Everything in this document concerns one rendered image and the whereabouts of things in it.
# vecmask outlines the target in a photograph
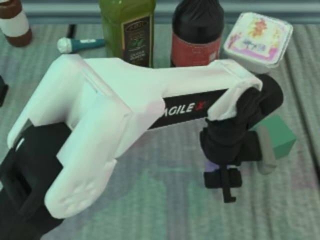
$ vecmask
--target teal microphone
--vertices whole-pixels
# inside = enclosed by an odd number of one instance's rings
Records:
[[[105,46],[104,39],[73,39],[63,37],[57,42],[57,48],[62,54],[72,54],[81,50],[101,48]]]

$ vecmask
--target gray wooden surface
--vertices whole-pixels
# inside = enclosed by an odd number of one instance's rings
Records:
[[[10,47],[0,36],[0,74],[10,85],[0,108],[0,161],[7,153],[9,129],[59,56],[57,40],[67,34],[66,25],[34,25],[32,29],[35,39],[25,49]],[[100,25],[78,26],[76,38],[100,37]],[[320,197],[313,159],[320,157],[319,39],[320,26],[294,26],[284,61],[271,76],[285,95],[276,113],[298,141],[272,175],[260,175],[255,164],[243,164],[243,187],[232,190],[236,203],[224,204],[220,190],[203,186],[205,158],[198,135],[205,122],[196,120],[144,134],[119,158],[96,203],[43,239],[318,239]],[[170,47],[171,27],[156,25],[156,68],[169,66]],[[105,53],[101,48],[80,55],[98,58]]]

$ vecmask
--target brown jar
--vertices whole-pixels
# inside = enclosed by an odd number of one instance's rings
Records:
[[[20,0],[0,0],[0,29],[15,47],[31,42],[32,31]]]

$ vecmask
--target red label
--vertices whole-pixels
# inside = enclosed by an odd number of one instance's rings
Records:
[[[171,59],[176,67],[206,66],[219,58],[221,37],[208,44],[192,44],[172,34]]]

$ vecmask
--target black label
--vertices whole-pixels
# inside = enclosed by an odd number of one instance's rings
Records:
[[[149,129],[205,118],[208,109],[225,92],[226,89],[164,98],[164,114]]]
[[[146,16],[123,25],[123,60],[127,63],[150,67],[151,16]]]

